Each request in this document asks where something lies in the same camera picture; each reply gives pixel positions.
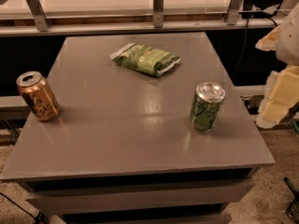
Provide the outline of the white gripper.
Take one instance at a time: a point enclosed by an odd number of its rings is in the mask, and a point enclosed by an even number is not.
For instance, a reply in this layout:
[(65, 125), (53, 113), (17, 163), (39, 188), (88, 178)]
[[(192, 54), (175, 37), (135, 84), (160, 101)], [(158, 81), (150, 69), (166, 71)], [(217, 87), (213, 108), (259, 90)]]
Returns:
[(276, 51), (277, 58), (288, 64), (281, 72), (270, 73), (255, 120), (258, 127), (271, 129), (299, 103), (299, 3), (255, 48)]

